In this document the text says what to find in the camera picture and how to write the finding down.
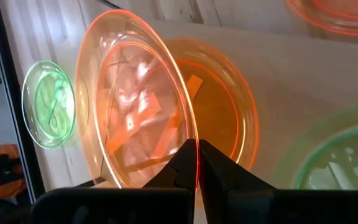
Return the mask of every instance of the black frame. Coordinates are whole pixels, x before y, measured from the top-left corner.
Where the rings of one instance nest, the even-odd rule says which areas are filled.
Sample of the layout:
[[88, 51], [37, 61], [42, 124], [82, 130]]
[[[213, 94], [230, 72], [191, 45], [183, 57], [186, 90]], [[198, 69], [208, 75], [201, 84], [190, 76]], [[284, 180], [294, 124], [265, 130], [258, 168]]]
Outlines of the black frame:
[[196, 141], [188, 139], [141, 189], [69, 187], [52, 190], [41, 196], [32, 207], [31, 221], [45, 224], [192, 224], [199, 159], [197, 150]]
[[110, 7], [112, 9], [122, 9], [119, 6], [109, 2], [108, 0], [98, 0], [99, 2], [101, 2], [102, 4], [106, 5], [107, 7]]
[[11, 108], [12, 120], [16, 130], [17, 146], [20, 151], [20, 159], [23, 166], [25, 183], [29, 192], [31, 203], [45, 193], [44, 182], [35, 153], [34, 143], [25, 127], [21, 110], [21, 88], [17, 79], [16, 69], [13, 62], [9, 40], [6, 34], [4, 21], [0, 8], [0, 68], [2, 82], [5, 86], [9, 107]]

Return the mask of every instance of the clear plastic bowl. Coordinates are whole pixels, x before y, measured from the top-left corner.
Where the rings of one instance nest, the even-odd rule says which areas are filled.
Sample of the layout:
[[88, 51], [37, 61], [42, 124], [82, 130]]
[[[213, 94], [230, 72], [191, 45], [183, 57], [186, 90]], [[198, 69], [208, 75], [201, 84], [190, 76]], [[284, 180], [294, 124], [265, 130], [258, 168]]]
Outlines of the clear plastic bowl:
[[297, 139], [273, 179], [282, 189], [358, 190], [358, 106], [321, 121]]
[[108, 11], [91, 24], [78, 56], [76, 89], [81, 83], [88, 94], [76, 92], [76, 105], [88, 102], [89, 108], [78, 111], [77, 123], [85, 124], [78, 125], [79, 134], [97, 184], [102, 177], [117, 187], [142, 187], [187, 139], [198, 142], [176, 63], [131, 12]]
[[22, 89], [22, 112], [39, 146], [55, 149], [69, 138], [75, 120], [74, 93], [57, 64], [41, 61], [29, 69]]
[[330, 32], [358, 35], [358, 0], [286, 0], [304, 20]]

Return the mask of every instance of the orange bag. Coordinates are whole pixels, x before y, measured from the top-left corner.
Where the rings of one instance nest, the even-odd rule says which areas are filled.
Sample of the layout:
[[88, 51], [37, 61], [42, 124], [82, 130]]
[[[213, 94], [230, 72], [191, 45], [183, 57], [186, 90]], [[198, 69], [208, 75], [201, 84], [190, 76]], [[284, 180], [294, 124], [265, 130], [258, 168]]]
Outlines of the orange bag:
[[[15, 144], [0, 145], [0, 158], [7, 163], [0, 164], [0, 167], [7, 167], [9, 170], [3, 169], [4, 174], [0, 176], [0, 199], [13, 197], [25, 189], [25, 180], [23, 177], [23, 169], [19, 161], [19, 150]], [[7, 179], [8, 175], [15, 176], [13, 179]]]

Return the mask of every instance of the orange fabric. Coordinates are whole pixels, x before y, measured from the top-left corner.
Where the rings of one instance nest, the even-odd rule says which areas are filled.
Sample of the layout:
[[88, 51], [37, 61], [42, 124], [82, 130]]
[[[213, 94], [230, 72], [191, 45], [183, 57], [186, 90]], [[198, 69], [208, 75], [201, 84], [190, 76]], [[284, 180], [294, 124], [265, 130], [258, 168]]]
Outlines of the orange fabric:
[[[7, 154], [10, 159], [19, 158], [19, 150], [15, 144], [4, 144], [0, 146], [0, 154]], [[23, 173], [21, 165], [13, 167], [11, 172]], [[25, 189], [25, 180], [17, 180], [8, 184], [0, 185], [0, 199], [13, 197]]]

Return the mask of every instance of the green plastic bowl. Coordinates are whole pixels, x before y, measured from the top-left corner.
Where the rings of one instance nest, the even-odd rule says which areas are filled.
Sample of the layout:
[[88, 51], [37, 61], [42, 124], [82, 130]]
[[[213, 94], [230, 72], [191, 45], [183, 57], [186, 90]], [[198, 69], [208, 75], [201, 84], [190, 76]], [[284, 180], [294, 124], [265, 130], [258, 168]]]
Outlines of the green plastic bowl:
[[35, 63], [24, 79], [22, 112], [32, 139], [45, 149], [60, 147], [75, 120], [74, 92], [68, 77], [55, 63]]
[[275, 169], [273, 184], [280, 189], [358, 190], [358, 105], [297, 139]]

